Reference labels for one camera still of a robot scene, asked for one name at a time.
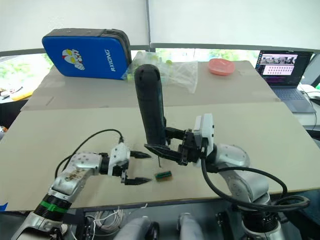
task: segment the pink bowl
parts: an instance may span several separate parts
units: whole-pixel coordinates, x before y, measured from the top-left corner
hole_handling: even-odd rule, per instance
[[[213,58],[208,64],[209,71],[212,74],[227,76],[232,74],[236,67],[232,61],[228,61],[222,58]]]

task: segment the white cable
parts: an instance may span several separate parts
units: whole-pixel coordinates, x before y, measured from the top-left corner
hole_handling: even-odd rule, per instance
[[[102,212],[98,212],[96,214],[96,217],[101,216],[100,214],[102,214]],[[91,240],[93,240],[96,235],[96,226],[97,225],[104,232],[106,232],[106,230],[111,231],[108,233],[109,235],[115,234],[119,230],[119,225],[122,222],[123,215],[124,215],[124,211],[122,209],[118,208],[118,210],[114,210],[113,213],[109,214],[108,216],[106,216],[104,218],[93,220],[93,235],[92,235]],[[112,223],[110,223],[108,225],[102,225],[102,223],[100,221],[106,220],[106,219],[110,218],[111,216],[114,216]]]
[[[72,231],[72,225],[70,225],[70,232],[71,232],[71,235],[73,237],[74,240],[78,240],[74,234],[74,232]]]

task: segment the laptop screen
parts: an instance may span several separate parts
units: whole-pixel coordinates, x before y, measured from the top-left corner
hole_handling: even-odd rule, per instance
[[[260,51],[255,69],[270,86],[296,87],[312,56],[310,51]]]

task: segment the blue pouch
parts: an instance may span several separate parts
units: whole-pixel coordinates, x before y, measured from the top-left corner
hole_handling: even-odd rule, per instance
[[[68,77],[121,80],[132,61],[128,36],[117,29],[54,29],[42,44],[59,72]]]

